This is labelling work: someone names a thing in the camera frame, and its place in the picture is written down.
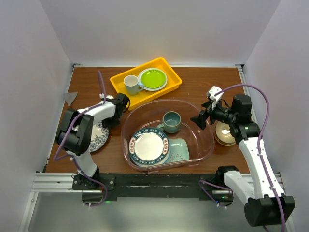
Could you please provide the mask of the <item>dark green lettered plate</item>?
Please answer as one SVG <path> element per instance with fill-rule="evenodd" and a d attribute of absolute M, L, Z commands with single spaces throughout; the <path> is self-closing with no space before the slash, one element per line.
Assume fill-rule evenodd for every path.
<path fill-rule="evenodd" d="M 160 129 L 147 127 L 135 132 L 128 143 L 131 160 L 140 167 L 164 164 L 170 155 L 170 141 Z"/>

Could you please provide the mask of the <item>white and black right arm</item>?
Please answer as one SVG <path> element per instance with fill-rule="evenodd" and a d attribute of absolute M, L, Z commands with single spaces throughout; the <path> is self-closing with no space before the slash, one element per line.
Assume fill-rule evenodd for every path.
<path fill-rule="evenodd" d="M 204 110 L 191 121 L 205 129 L 206 120 L 225 123 L 247 162 L 252 184 L 249 184 L 235 166 L 221 166 L 216 171 L 215 184 L 221 190 L 231 189 L 244 205 L 244 214 L 252 227 L 266 227 L 285 223 L 295 208 L 292 196 L 287 196 L 277 181 L 260 138 L 259 126 L 252 121 L 251 98 L 244 94 L 234 96 L 231 106 L 222 106 L 221 95 L 208 94 Z"/>

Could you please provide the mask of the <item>mint divided rectangular plate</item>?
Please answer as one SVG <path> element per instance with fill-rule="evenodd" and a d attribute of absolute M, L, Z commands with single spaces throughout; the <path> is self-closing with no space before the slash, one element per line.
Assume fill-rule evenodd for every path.
<path fill-rule="evenodd" d="M 170 139 L 170 155 L 166 163 L 189 160 L 189 150 L 187 143 L 182 138 Z"/>

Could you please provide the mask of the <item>teal glazed ceramic mug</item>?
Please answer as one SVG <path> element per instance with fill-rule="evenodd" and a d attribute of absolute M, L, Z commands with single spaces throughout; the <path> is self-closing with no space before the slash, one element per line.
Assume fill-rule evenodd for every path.
<path fill-rule="evenodd" d="M 181 116 L 177 112 L 169 111 L 164 114 L 161 124 L 156 128 L 167 133 L 177 133 L 181 129 L 181 125 Z"/>

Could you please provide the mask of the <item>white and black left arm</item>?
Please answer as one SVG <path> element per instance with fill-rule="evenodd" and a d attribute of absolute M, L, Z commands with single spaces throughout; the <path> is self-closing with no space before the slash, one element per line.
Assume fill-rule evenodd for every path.
<path fill-rule="evenodd" d="M 104 128 L 118 125 L 129 102 L 127 95 L 119 93 L 115 98 L 104 96 L 98 104 L 85 109 L 65 111 L 55 136 L 59 148 L 54 160 L 70 157 L 77 168 L 78 180 L 88 189 L 101 185 L 99 167 L 89 152 L 93 126 L 97 123 Z"/>

